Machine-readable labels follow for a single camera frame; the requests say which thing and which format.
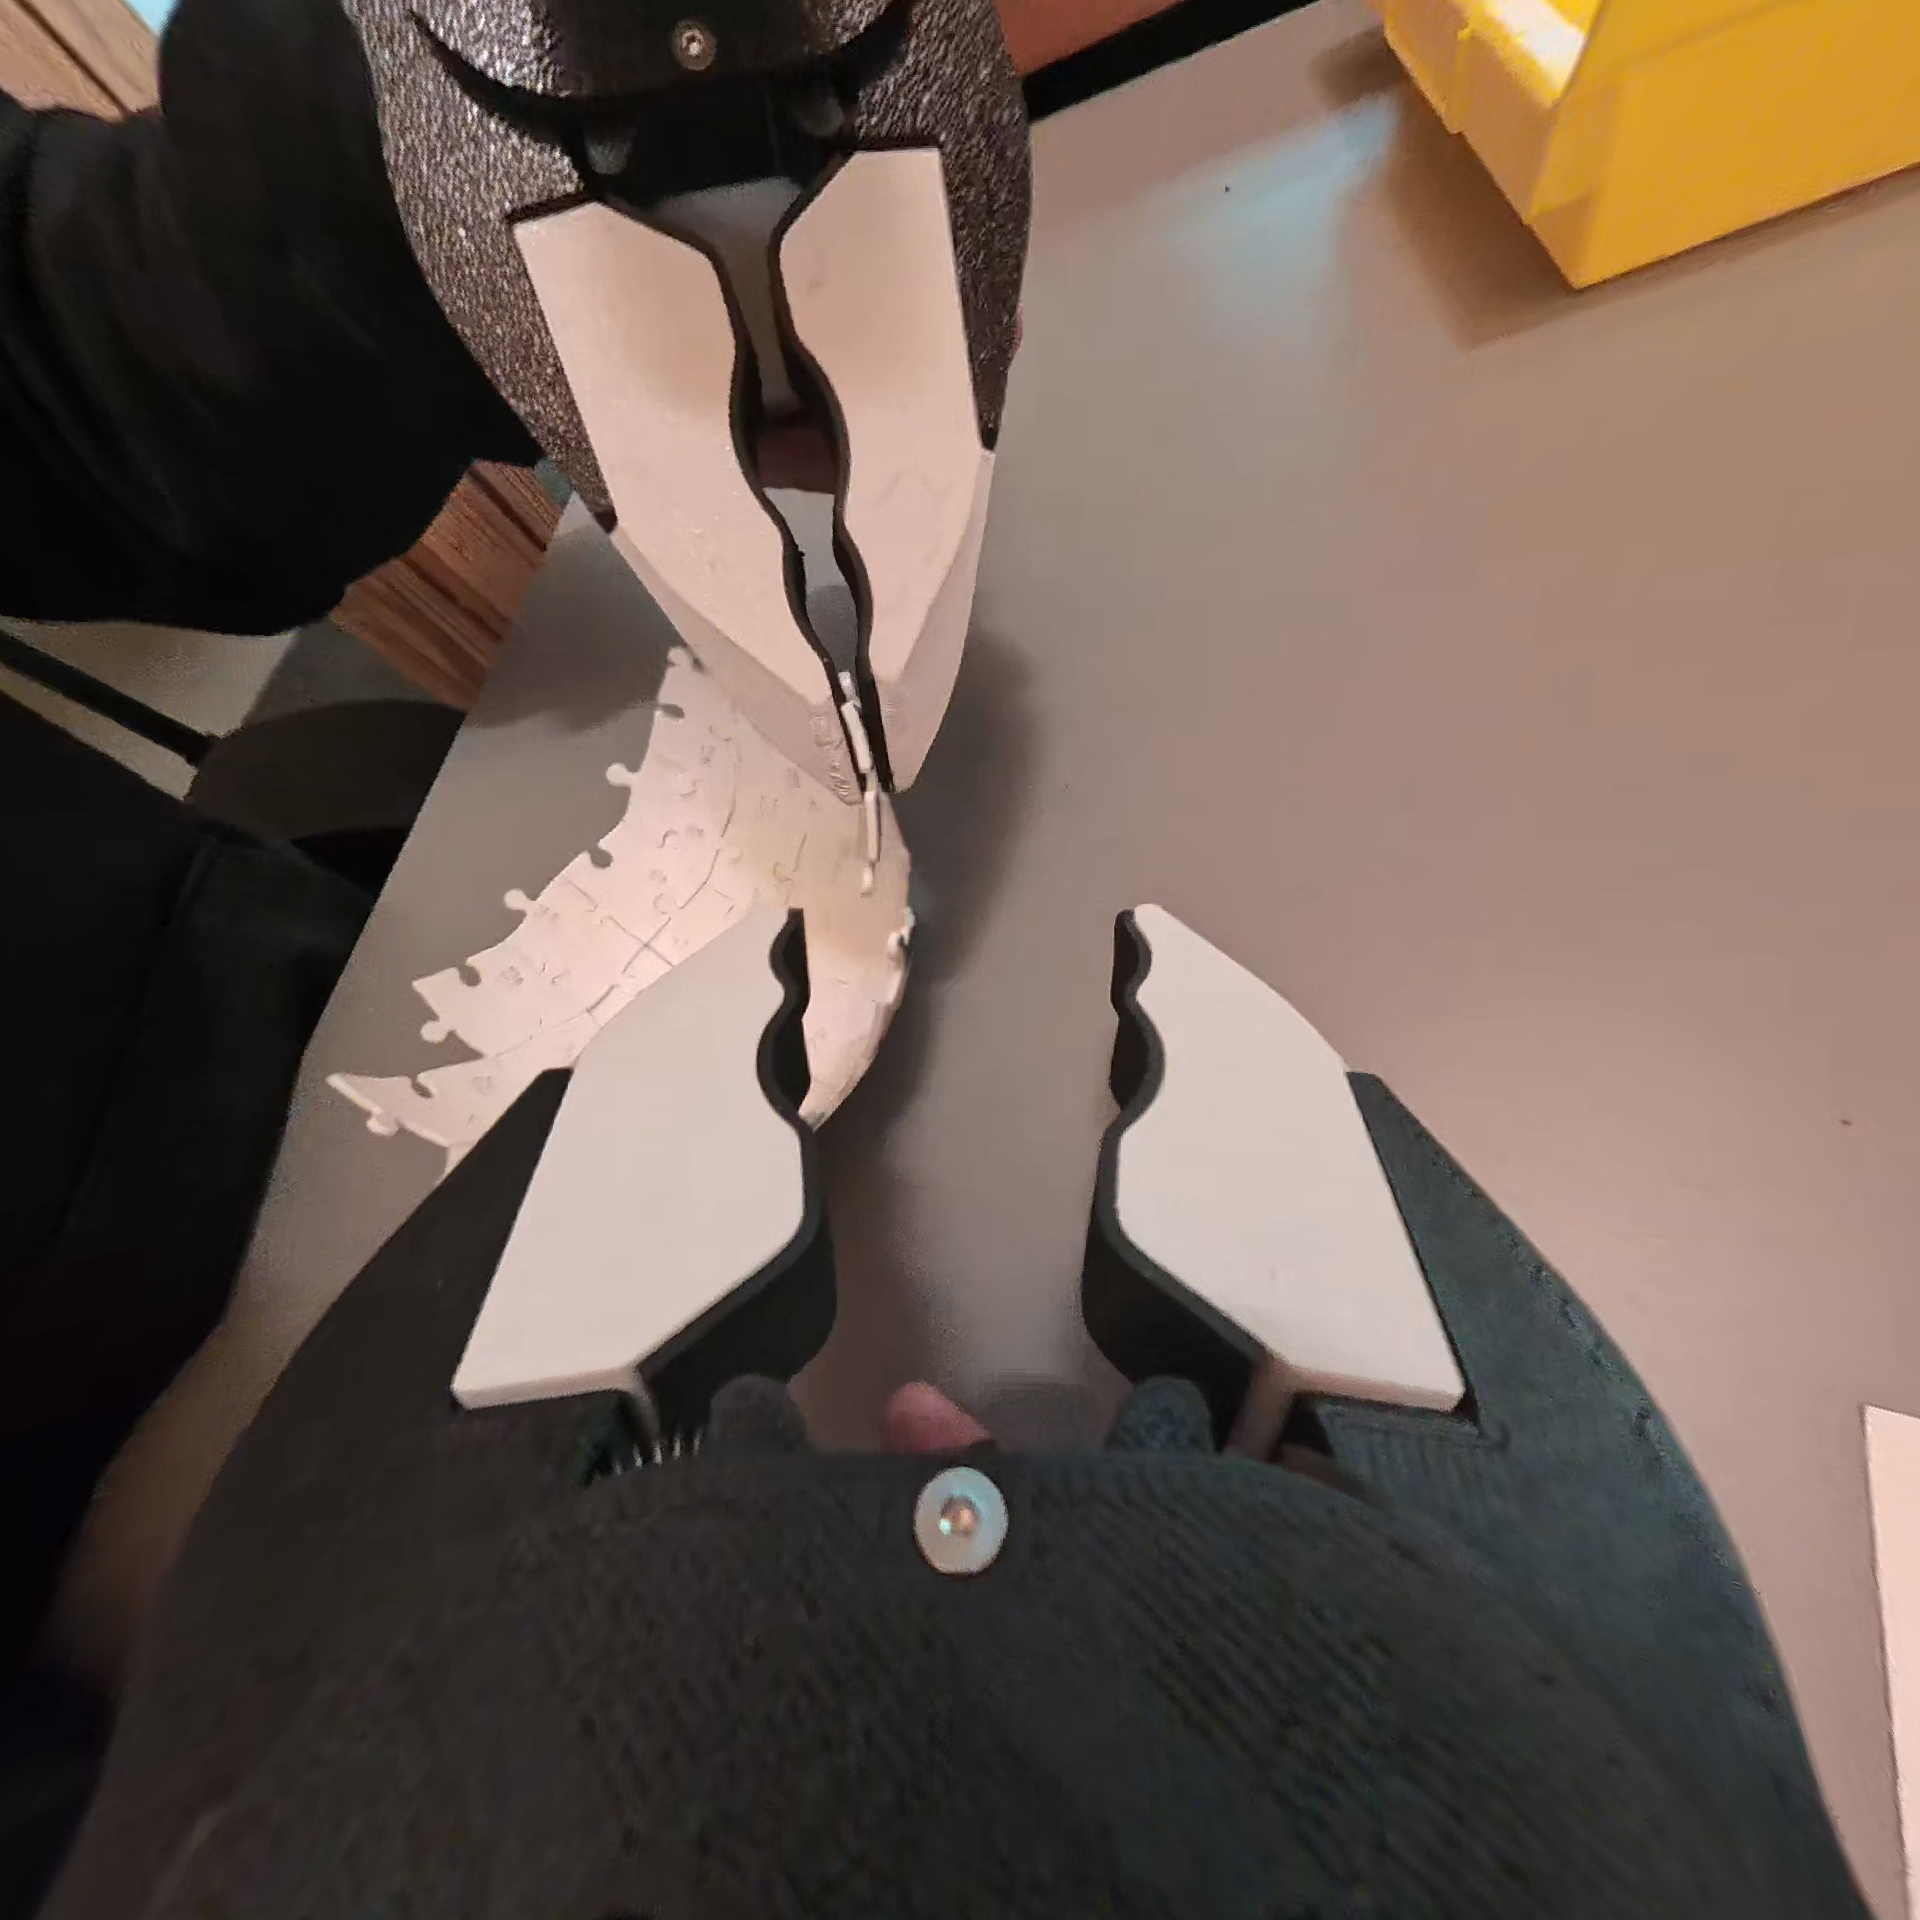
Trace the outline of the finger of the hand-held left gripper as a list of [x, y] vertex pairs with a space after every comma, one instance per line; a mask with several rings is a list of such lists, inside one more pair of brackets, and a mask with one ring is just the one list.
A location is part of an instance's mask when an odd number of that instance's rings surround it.
[[[726, 698], [837, 792], [885, 780], [858, 758], [830, 668], [786, 588], [783, 538], [748, 474], [740, 334], [712, 259], [607, 205], [516, 229], [518, 251], [609, 494], [612, 541]], [[894, 218], [882, 186], [830, 186], [780, 243], [793, 332], [841, 400], [841, 516], [870, 612], [894, 543]]]
[[983, 439], [937, 151], [858, 151], [774, 232], [774, 310], [837, 448], [834, 551], [885, 789], [912, 786], [969, 639], [993, 455]]

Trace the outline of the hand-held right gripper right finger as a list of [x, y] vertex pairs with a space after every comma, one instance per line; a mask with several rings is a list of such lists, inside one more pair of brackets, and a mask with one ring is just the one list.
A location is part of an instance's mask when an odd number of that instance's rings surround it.
[[1098, 1356], [1129, 1386], [1190, 1386], [1220, 1450], [1273, 1450], [1308, 1398], [1460, 1412], [1469, 1386], [1342, 1055], [1153, 902], [1114, 919], [1110, 1006], [1078, 1294]]

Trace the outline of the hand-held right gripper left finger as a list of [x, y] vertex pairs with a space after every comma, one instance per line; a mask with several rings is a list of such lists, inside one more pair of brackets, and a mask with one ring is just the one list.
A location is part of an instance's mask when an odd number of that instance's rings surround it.
[[806, 1007], [801, 911], [760, 906], [585, 1046], [453, 1372], [461, 1410], [614, 1394], [708, 1427], [733, 1380], [813, 1360], [834, 1259]]

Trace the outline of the partly built white puzzle ball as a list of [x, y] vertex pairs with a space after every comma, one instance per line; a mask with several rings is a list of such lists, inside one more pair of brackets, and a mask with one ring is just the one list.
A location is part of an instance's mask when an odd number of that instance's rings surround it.
[[423, 1040], [466, 1058], [326, 1079], [374, 1135], [416, 1135], [455, 1166], [540, 1072], [574, 1066], [634, 997], [760, 906], [804, 919], [804, 1122], [825, 1122], [872, 1068], [916, 926], [894, 805], [865, 815], [837, 800], [681, 642], [634, 764], [609, 764], [607, 782], [626, 800], [609, 831], [540, 894], [508, 892], [518, 923], [500, 942], [414, 983]]

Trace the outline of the person's left forearm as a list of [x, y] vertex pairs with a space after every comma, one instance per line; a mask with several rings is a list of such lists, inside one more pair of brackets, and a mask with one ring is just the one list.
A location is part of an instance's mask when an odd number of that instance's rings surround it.
[[116, 122], [5, 96], [6, 616], [285, 632], [536, 458], [418, 269], [340, 4], [181, 4]]

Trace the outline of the person's right hand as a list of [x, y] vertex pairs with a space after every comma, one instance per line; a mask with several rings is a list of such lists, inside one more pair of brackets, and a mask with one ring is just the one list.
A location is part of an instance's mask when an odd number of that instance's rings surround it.
[[900, 1386], [880, 1410], [880, 1447], [897, 1456], [961, 1456], [986, 1450], [986, 1427], [925, 1380]]

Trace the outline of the person's black clothing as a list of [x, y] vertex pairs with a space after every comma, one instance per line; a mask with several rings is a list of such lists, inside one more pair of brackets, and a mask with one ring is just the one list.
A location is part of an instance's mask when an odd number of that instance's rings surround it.
[[2, 1624], [218, 1322], [369, 898], [5, 700]]

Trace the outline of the white printed paper leaflet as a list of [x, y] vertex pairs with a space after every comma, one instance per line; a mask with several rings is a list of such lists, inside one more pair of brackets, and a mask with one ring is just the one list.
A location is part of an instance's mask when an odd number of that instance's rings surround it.
[[1906, 1912], [1917, 1915], [1917, 1419], [1863, 1406], [1888, 1725], [1903, 1843]]

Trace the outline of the yellow box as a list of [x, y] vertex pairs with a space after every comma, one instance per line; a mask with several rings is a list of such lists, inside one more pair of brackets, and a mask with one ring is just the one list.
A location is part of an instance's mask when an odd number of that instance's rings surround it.
[[1382, 38], [1589, 287], [1917, 165], [1916, 2], [1381, 2]]

